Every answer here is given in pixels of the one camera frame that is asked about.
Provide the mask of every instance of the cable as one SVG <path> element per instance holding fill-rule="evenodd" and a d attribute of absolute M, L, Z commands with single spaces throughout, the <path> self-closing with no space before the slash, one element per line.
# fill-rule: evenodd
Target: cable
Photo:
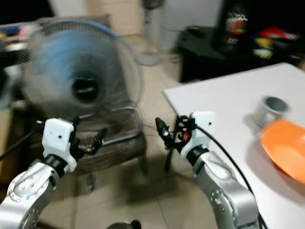
<path fill-rule="evenodd" d="M 29 137 L 31 137 L 35 133 L 38 133 L 41 129 L 42 129 L 42 127 L 29 132 L 22 139 L 20 139 L 18 142 L 14 143 L 12 146 L 10 146 L 4 154 L 0 155 L 0 161 L 2 161 L 4 158 L 6 158 L 11 152 L 16 150 L 25 140 L 27 140 Z"/>
<path fill-rule="evenodd" d="M 242 176 L 244 182 L 247 185 L 247 188 L 249 189 L 249 191 L 253 194 L 254 193 L 250 187 L 249 182 L 247 181 L 246 177 L 244 176 L 243 172 L 241 171 L 241 169 L 239 168 L 239 166 L 235 163 L 235 161 L 231 158 L 231 156 L 229 155 L 229 153 L 226 151 L 226 149 L 212 136 L 210 135 L 207 131 L 205 131 L 204 129 L 202 129 L 200 126 L 196 125 L 195 126 L 196 129 L 200 130 L 202 133 L 204 133 L 205 135 L 207 135 L 223 152 L 224 154 L 229 158 L 229 160 L 232 162 L 232 164 L 235 166 L 235 168 L 237 169 L 237 171 L 239 172 L 239 174 Z M 258 223 L 259 223 L 259 228 L 263 229 L 262 226 L 264 227 L 264 229 L 268 229 L 262 215 L 260 213 L 258 213 Z"/>

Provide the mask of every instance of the robotic arm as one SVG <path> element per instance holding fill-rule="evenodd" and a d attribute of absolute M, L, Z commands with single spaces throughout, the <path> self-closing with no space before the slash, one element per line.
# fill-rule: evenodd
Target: robotic arm
<path fill-rule="evenodd" d="M 0 205 L 0 229 L 34 229 L 42 210 L 52 200 L 59 179 L 73 172 L 84 154 L 94 155 L 102 146 L 106 130 L 94 139 L 91 147 L 75 138 L 77 123 L 48 119 L 42 144 L 44 160 L 16 176 Z"/>
<path fill-rule="evenodd" d="M 193 166 L 195 180 L 209 198 L 219 229 L 258 229 L 259 212 L 253 194 L 238 183 L 229 166 L 208 149 L 210 138 L 195 128 L 195 121 L 208 126 L 206 120 L 211 115 L 195 112 L 190 118 L 182 117 L 180 142 L 174 142 L 169 127 L 160 118 L 156 118 L 157 130 L 165 147 L 177 149 Z"/>

